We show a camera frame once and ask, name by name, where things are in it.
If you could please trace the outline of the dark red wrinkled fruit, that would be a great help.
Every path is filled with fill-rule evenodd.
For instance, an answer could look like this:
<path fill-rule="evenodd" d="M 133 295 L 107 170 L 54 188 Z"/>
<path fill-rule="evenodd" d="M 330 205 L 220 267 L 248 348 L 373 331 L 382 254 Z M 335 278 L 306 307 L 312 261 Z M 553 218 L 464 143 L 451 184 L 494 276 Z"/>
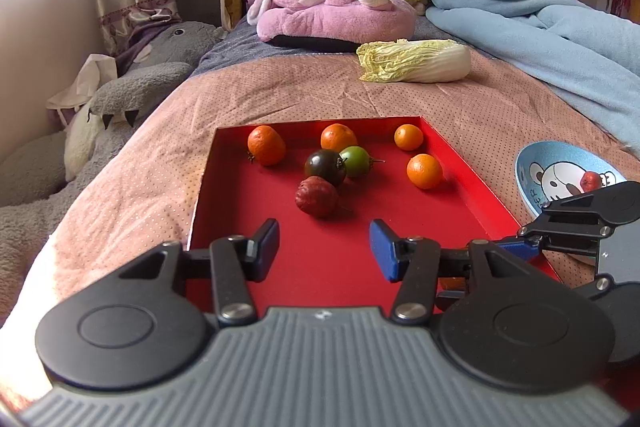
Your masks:
<path fill-rule="evenodd" d="M 337 189 L 320 176 L 308 176 L 299 183 L 295 193 L 297 208 L 318 219 L 328 217 L 337 203 Z"/>

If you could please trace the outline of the pink plush rabbit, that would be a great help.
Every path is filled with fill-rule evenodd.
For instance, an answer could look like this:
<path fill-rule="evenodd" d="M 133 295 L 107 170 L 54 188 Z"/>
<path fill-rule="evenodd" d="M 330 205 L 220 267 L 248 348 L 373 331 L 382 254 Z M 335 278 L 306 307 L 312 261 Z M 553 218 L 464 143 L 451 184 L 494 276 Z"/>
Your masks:
<path fill-rule="evenodd" d="M 273 46 L 353 50 L 411 37 L 416 10 L 405 0 L 255 0 L 246 20 Z"/>

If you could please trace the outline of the light blue fleece blanket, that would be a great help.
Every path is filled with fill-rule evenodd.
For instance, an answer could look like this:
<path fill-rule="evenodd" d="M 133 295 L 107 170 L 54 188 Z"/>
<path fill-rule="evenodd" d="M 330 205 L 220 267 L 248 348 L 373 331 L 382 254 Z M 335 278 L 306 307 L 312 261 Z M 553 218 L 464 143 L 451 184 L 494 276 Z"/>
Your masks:
<path fill-rule="evenodd" d="M 578 0 L 431 0 L 426 18 L 521 69 L 639 152 L 639 27 Z"/>

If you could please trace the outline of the napa cabbage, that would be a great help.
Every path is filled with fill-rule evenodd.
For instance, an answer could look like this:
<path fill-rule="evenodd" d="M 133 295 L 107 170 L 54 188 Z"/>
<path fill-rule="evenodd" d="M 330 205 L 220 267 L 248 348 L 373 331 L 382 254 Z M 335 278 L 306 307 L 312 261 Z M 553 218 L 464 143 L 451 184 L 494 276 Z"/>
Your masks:
<path fill-rule="evenodd" d="M 470 49 L 450 39 L 369 42 L 356 54 L 367 82 L 451 82 L 471 72 Z"/>

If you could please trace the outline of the grey bed sheet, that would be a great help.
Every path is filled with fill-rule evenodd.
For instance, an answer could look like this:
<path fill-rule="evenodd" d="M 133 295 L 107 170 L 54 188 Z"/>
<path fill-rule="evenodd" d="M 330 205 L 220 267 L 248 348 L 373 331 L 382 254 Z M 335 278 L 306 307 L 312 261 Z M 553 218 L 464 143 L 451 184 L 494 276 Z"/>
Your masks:
<path fill-rule="evenodd" d="M 416 40 L 454 40 L 462 46 L 472 44 L 463 39 L 450 35 L 448 32 L 440 30 L 434 26 L 424 15 L 416 19 L 414 33 L 410 37 L 411 41 Z M 304 48 L 286 48 L 285 46 L 272 46 L 259 40 L 256 28 L 246 22 L 246 18 L 230 31 L 224 40 L 213 45 L 201 58 L 198 66 L 190 77 L 206 74 L 206 72 L 216 72 L 216 70 L 243 64 L 261 58 L 287 56 L 287 55 L 309 55 L 309 54 L 355 54 L 355 51 L 335 51 L 322 49 L 308 50 Z"/>

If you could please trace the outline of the small red fruit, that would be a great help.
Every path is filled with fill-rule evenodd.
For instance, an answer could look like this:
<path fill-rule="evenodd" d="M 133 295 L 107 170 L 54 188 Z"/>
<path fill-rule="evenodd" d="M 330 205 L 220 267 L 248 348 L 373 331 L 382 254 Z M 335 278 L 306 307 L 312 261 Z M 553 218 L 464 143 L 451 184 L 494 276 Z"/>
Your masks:
<path fill-rule="evenodd" d="M 602 187 L 602 179 L 599 173 L 586 171 L 580 179 L 580 187 L 584 193 L 599 190 Z"/>

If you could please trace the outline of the green tomato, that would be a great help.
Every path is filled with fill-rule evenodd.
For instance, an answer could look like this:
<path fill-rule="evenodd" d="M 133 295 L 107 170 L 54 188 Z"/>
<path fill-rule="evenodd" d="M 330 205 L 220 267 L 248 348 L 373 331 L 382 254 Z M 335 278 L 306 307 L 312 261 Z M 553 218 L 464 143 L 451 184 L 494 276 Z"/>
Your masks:
<path fill-rule="evenodd" d="M 358 145 L 352 145 L 341 151 L 346 176 L 348 179 L 356 180 L 367 176 L 372 167 L 376 164 L 384 164 L 384 159 L 373 158 L 369 153 Z"/>

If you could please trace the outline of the white plastic bag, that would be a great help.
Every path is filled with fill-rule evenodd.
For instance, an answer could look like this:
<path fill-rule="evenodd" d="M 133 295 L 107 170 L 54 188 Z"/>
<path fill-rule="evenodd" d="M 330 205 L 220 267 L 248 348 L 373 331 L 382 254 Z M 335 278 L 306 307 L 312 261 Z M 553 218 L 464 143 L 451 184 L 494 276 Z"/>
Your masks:
<path fill-rule="evenodd" d="M 46 103 L 46 109 L 80 109 L 89 102 L 99 87 L 117 78 L 114 57 L 104 54 L 90 54 L 70 86 Z"/>

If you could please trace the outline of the orange mandarin with stem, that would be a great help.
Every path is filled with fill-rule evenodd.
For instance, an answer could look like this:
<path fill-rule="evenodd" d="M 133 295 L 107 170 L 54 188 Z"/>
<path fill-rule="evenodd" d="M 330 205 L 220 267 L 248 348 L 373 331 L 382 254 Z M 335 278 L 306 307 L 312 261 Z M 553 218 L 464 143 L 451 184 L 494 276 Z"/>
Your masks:
<path fill-rule="evenodd" d="M 286 153 L 283 139 L 270 126 L 258 126 L 250 132 L 247 150 L 254 161 L 265 167 L 277 165 Z"/>

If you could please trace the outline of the small orange kumquat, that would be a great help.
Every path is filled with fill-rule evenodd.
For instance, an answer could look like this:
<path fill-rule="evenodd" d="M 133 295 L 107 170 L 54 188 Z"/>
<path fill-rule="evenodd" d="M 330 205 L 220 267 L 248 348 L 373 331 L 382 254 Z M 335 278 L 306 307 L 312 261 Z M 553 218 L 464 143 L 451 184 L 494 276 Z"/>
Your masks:
<path fill-rule="evenodd" d="M 424 142 L 424 134 L 414 124 L 401 124 L 394 132 L 394 142 L 406 152 L 419 150 Z"/>

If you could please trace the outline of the pink dotted bedspread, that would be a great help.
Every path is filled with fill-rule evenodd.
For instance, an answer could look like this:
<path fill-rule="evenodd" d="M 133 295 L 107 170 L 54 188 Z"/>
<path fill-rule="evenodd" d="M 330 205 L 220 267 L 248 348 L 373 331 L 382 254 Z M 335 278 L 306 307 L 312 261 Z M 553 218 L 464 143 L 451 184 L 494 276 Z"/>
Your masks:
<path fill-rule="evenodd" d="M 240 124 L 421 116 L 518 219 L 515 156 L 558 140 L 610 162 L 628 179 L 638 159 L 545 84 L 503 61 L 471 56 L 450 83 L 370 83 L 351 55 L 285 55 L 186 80 L 77 197 L 30 268 L 1 329 L 1 395 L 15 410 L 48 392 L 35 330 L 62 299 L 165 239 L 189 234 L 214 133 Z"/>

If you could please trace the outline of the blue cartoon plate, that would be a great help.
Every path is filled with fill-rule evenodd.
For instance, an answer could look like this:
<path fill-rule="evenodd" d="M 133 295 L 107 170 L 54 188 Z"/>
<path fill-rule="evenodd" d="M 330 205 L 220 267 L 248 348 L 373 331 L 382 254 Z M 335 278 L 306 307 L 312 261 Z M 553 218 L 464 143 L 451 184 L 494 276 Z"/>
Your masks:
<path fill-rule="evenodd" d="M 585 194 L 580 179 L 586 171 L 600 174 L 601 188 L 628 181 L 605 160 L 564 142 L 529 144 L 518 153 L 515 161 L 518 191 L 534 220 L 549 202 Z M 597 258 L 590 259 L 597 270 Z"/>

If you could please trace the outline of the dark purple tomato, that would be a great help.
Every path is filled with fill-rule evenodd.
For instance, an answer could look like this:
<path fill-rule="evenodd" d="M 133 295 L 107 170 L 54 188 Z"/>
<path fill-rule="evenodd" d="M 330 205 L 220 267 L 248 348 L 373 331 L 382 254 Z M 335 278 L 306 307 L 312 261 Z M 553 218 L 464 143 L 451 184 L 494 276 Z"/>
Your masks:
<path fill-rule="evenodd" d="M 346 178 L 346 167 L 343 158 L 334 150 L 316 150 L 306 159 L 304 173 L 339 186 Z"/>

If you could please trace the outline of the grey plush shark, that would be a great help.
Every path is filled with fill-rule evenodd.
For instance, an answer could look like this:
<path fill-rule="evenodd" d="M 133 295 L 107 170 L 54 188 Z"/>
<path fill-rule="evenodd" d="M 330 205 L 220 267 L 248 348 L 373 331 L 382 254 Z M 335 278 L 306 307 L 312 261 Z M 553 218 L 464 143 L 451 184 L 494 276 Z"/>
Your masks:
<path fill-rule="evenodd" d="M 84 188 L 157 106 L 226 35 L 202 22 L 159 29 L 124 55 L 63 131 L 27 143 L 1 164 L 1 314 L 15 306 L 27 272 Z"/>

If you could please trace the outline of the red shallow box tray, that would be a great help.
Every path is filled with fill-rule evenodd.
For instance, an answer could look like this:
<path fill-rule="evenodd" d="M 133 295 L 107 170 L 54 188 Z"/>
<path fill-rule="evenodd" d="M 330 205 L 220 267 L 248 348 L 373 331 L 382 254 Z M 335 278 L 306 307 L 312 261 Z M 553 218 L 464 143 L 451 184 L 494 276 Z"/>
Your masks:
<path fill-rule="evenodd" d="M 410 153 L 395 145 L 395 130 L 408 122 L 424 134 L 423 152 L 444 170 L 436 187 L 422 191 L 406 175 Z M 337 208 L 326 219 L 300 211 L 294 198 L 306 158 L 319 150 L 326 123 L 275 124 L 286 156 L 264 168 L 250 160 L 250 126 L 222 127 L 210 147 L 189 237 L 192 249 L 215 239 L 252 235 L 268 218 L 280 225 L 280 248 L 262 283 L 248 286 L 258 311 L 270 307 L 378 306 L 389 310 L 398 291 L 385 280 L 369 247 L 369 227 L 384 220 L 400 236 L 422 235 L 446 248 L 472 239 L 503 239 L 518 220 L 458 152 L 418 116 L 349 119 L 345 122 L 377 163 L 367 176 L 347 180 Z"/>

